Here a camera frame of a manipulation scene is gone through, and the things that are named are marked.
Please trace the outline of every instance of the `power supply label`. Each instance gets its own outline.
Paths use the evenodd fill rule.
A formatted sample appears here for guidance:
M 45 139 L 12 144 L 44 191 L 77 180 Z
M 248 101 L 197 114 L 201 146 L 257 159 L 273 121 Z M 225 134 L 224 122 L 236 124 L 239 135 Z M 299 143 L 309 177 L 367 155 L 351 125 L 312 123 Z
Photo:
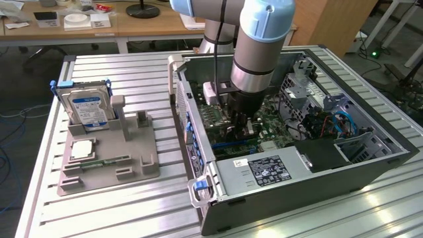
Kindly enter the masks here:
M 248 165 L 257 185 L 261 187 L 291 179 L 279 155 L 248 161 Z

